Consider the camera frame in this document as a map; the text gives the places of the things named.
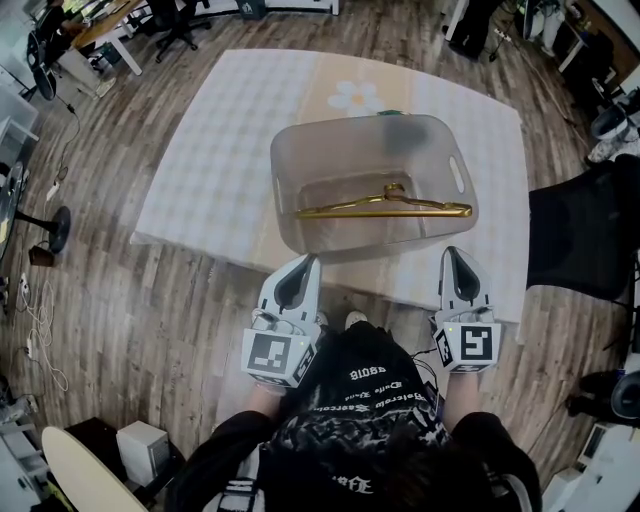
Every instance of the graphic print shirt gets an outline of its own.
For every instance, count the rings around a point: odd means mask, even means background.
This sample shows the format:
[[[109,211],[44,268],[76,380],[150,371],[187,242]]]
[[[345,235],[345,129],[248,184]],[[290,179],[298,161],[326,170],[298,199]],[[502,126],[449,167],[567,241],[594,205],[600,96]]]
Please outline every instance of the graphic print shirt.
[[[288,419],[275,432],[250,411],[218,427],[174,481],[167,510],[216,510],[214,498],[251,452],[259,460],[256,485],[267,511],[331,510],[335,504],[379,510],[394,437],[409,431],[427,445],[449,440],[411,358],[368,323],[321,348],[291,395],[295,410],[286,411]],[[539,499],[533,464],[495,416],[469,415],[452,435],[458,443],[490,447],[496,469],[517,474],[532,502]]]

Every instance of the flower pattern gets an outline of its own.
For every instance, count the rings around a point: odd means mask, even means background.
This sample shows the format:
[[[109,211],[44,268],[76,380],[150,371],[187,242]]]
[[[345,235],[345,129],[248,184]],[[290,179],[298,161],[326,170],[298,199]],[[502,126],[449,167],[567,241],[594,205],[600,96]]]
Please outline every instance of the flower pattern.
[[[370,116],[384,110],[384,102],[378,98],[375,84],[342,81],[336,84],[339,94],[329,96],[327,103],[333,108],[346,110],[349,117]]]

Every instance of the white cabinet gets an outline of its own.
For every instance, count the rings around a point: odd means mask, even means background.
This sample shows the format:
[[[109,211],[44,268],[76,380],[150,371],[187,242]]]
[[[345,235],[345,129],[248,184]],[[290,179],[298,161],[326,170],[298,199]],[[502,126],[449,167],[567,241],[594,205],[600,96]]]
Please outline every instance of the white cabinet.
[[[0,512],[29,512],[46,492],[48,466],[25,436],[33,425],[0,427]]]

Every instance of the electrical cord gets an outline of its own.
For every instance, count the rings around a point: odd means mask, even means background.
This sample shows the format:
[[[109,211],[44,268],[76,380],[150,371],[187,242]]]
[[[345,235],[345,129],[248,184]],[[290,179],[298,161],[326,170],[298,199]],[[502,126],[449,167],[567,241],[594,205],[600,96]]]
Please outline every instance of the electrical cord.
[[[538,435],[536,436],[535,440],[533,441],[533,444],[531,445],[531,448],[529,448],[527,450],[527,455],[530,455],[531,452],[533,452],[533,449],[537,446],[538,441],[540,441],[540,439],[542,439],[542,434],[544,434],[547,431],[547,428],[549,427],[549,425],[551,424],[551,420],[553,420],[553,418],[555,417],[556,414],[558,414],[558,411],[560,409],[562,409],[562,406],[564,405],[565,401],[567,399],[563,399],[560,401],[560,403],[556,406],[556,408],[554,409],[554,411],[551,413],[551,416],[549,416],[549,419],[545,422],[544,426],[542,427],[542,429],[540,430],[540,432],[538,433]]]
[[[76,122],[78,123],[78,128],[76,129],[76,133],[73,135],[73,137],[71,137],[64,145],[64,147],[62,148],[62,155],[60,155],[60,163],[58,164],[58,171],[56,172],[56,177],[55,179],[58,180],[59,182],[64,181],[64,179],[67,177],[67,173],[69,172],[69,167],[68,166],[64,166],[64,155],[67,152],[67,147],[69,146],[69,144],[71,142],[73,142],[73,140],[79,135],[80,133],[80,118],[78,117],[78,114],[76,114],[75,109],[73,108],[72,105],[70,105],[69,103],[67,103],[66,101],[64,101],[60,96],[56,95],[56,98],[58,98],[65,107],[67,107],[67,110],[69,112],[71,112],[73,114],[73,117],[76,118]]]
[[[45,393],[45,389],[46,389],[46,384],[45,384],[45,380],[44,380],[44,368],[42,368],[42,364],[40,364],[40,361],[38,361],[37,359],[31,359],[30,357],[28,357],[28,355],[27,355],[27,347],[18,347],[13,351],[13,354],[11,355],[11,362],[9,363],[9,373],[7,374],[7,380],[8,380],[8,377],[11,376],[11,371],[13,370],[13,362],[15,361],[16,354],[18,352],[22,352],[30,362],[36,363],[40,367],[40,375],[42,377],[42,393],[39,393],[39,394],[36,394],[36,393],[22,393],[17,398],[14,398],[14,400],[20,400],[23,396],[33,396],[34,398],[43,397],[44,393]],[[9,389],[10,389],[10,386],[7,386],[7,389],[4,391],[2,397],[0,397],[0,403],[6,401],[7,394],[9,393]]]
[[[49,290],[50,305],[51,305],[50,309],[47,307],[48,304],[47,304],[47,295],[45,293],[46,290]],[[55,303],[54,303],[53,288],[51,287],[51,283],[49,281],[44,282],[44,285],[42,287],[42,293],[40,295],[41,304],[39,307],[37,307],[36,305],[34,305],[33,307],[29,306],[28,298],[25,297],[22,289],[20,289],[20,297],[25,303],[27,313],[29,313],[29,315],[35,320],[36,326],[37,326],[35,328],[33,327],[31,328],[31,330],[29,331],[29,338],[33,339],[32,338],[32,335],[33,335],[38,340],[42,348],[42,355],[44,356],[44,362],[47,365],[47,368],[49,369],[49,373],[51,373],[51,377],[53,378],[56,385],[62,391],[66,392],[69,389],[69,380],[67,379],[67,376],[64,374],[62,370],[54,367],[51,364],[51,362],[49,361],[49,356],[47,355],[47,347],[51,346],[51,343],[53,342],[53,336],[51,333],[51,324],[53,323],[53,312],[54,312]],[[63,379],[64,383],[58,378],[57,375],[59,375]]]
[[[419,359],[418,356],[420,354],[428,354],[430,352],[433,352],[434,350],[437,350],[436,348],[432,348],[429,350],[421,350],[420,352],[416,352],[415,354],[413,354],[413,356],[411,356],[411,359],[413,359],[413,363],[419,367],[419,368],[423,368],[424,370],[427,370],[432,376],[433,376],[433,381],[435,384],[435,388],[436,388],[436,404],[435,404],[435,412],[437,414],[438,412],[438,407],[440,405],[440,387],[438,386],[438,376],[436,375],[436,372],[433,371],[433,368],[431,368],[431,365],[429,363],[427,363],[426,361],[423,361],[422,359]]]

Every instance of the white tablecloth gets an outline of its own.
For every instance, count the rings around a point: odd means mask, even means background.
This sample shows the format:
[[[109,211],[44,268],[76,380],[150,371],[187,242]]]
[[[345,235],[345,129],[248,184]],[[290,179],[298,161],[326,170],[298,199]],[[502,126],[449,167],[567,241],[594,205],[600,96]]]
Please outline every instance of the white tablecloth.
[[[519,323],[529,202],[517,111],[446,80],[380,62],[293,50],[225,52],[167,148],[132,243],[174,244],[275,270],[295,254],[277,235],[273,137],[300,122],[380,108],[430,114],[449,125],[474,183],[479,220],[470,231],[422,250],[327,266],[323,280],[437,310],[440,258],[455,245],[491,276],[497,319]]]

